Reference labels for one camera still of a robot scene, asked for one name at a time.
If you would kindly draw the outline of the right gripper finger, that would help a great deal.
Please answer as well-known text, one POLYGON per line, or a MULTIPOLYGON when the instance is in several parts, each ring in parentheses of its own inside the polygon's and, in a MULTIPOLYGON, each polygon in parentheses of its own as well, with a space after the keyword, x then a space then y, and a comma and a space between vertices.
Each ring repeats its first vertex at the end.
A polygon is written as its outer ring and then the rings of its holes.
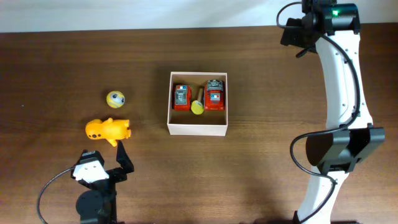
POLYGON ((280 43, 284 46, 293 45, 302 49, 315 45, 319 39, 319 19, 293 19, 289 18, 286 25, 280 25, 283 34, 280 43))
POLYGON ((317 54, 317 50, 316 50, 316 46, 315 45, 311 45, 309 47, 304 48, 303 50, 301 50, 299 53, 297 53, 295 55, 296 58, 300 58, 303 57, 305 54, 307 53, 314 53, 317 54))

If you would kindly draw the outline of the red toy police car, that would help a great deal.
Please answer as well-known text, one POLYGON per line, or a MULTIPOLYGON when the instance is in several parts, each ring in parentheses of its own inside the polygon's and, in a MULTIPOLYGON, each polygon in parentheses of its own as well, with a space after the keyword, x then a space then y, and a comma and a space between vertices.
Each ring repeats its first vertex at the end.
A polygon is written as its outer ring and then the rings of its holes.
POLYGON ((192 90, 189 85, 176 85, 174 91, 174 110, 189 111, 192 90))

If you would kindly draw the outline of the red toy fire truck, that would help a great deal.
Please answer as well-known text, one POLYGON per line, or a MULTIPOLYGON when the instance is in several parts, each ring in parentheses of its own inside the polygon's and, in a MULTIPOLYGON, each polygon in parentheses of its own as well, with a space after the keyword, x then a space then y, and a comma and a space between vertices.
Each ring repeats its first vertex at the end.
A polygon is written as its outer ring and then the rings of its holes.
POLYGON ((224 111, 224 83, 222 80, 207 81, 204 102, 206 111, 224 111))

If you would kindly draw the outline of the yellow wooden rattle drum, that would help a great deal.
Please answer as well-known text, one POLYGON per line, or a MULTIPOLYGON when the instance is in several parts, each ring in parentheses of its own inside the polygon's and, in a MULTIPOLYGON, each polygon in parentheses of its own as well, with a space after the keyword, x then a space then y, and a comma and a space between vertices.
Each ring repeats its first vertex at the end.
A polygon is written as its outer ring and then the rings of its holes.
POLYGON ((203 89, 199 89, 198 96, 191 104, 191 111, 195 115, 201 115, 204 112, 204 105, 201 102, 203 97, 203 89))

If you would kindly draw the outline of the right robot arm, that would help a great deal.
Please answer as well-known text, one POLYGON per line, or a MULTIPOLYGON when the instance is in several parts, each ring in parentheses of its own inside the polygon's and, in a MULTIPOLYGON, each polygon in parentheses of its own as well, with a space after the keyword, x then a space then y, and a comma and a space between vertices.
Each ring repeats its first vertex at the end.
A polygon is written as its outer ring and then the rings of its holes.
POLYGON ((296 158, 294 164, 310 174, 303 202, 293 223, 331 222, 338 192, 354 168, 384 141, 384 128, 376 128, 364 97, 359 65, 361 24, 357 5, 336 1, 301 0, 304 16, 278 26, 281 44, 302 48, 296 56, 313 52, 320 58, 326 90, 326 128, 297 136, 305 139, 310 169, 296 158))

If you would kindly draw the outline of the orange toy dog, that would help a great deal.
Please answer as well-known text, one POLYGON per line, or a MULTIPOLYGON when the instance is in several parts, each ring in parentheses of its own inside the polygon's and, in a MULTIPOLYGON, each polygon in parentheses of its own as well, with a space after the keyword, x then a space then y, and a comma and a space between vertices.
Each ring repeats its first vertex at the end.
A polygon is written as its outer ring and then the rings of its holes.
POLYGON ((116 147, 119 140, 131 137, 130 121, 113 118, 105 121, 94 119, 86 124, 85 133, 92 140, 105 139, 110 145, 116 147))

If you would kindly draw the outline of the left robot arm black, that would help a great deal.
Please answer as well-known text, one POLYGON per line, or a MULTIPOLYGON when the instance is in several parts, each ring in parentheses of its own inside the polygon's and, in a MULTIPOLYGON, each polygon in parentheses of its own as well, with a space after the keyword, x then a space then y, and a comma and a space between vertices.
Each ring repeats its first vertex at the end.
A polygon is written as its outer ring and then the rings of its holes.
POLYGON ((116 162, 119 167, 105 170, 98 151, 84 150, 72 169, 71 178, 88 188, 76 201, 80 223, 117 224, 116 184, 127 180, 134 165, 122 141, 117 141, 116 162))

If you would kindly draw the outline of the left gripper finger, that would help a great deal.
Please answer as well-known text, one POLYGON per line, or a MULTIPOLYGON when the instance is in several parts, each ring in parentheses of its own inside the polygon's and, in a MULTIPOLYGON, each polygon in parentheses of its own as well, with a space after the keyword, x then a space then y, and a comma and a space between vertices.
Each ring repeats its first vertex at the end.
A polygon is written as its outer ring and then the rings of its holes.
POLYGON ((125 173, 134 172, 134 165, 126 153, 122 141, 118 141, 116 161, 120 164, 121 168, 125 173))
POLYGON ((104 159, 99 151, 88 152, 87 150, 84 150, 79 160, 76 162, 76 165, 85 164, 87 162, 93 161, 99 161, 102 166, 104 165, 104 159))

